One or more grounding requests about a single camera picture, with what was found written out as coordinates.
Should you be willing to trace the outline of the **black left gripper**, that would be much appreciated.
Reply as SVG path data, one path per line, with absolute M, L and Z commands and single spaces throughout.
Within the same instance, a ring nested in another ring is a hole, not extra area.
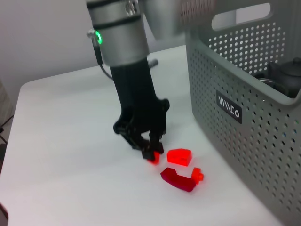
M 155 160 L 154 152 L 164 153 L 161 138 L 166 132 L 167 99 L 159 99 L 153 86 L 148 60 L 111 67 L 111 74 L 121 104 L 121 115 L 113 130 L 144 159 Z M 142 133 L 150 132 L 150 141 Z

